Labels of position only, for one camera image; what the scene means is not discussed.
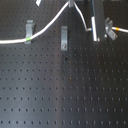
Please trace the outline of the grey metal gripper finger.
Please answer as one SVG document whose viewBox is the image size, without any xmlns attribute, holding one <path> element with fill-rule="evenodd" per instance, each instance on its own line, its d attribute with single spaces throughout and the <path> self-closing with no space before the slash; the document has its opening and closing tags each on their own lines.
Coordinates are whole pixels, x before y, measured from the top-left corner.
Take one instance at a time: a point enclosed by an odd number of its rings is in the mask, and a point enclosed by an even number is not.
<svg viewBox="0 0 128 128">
<path fill-rule="evenodd" d="M 99 0 L 90 0 L 91 5 L 91 24 L 93 41 L 99 42 L 100 37 L 98 36 L 98 13 L 99 13 Z"/>
</svg>

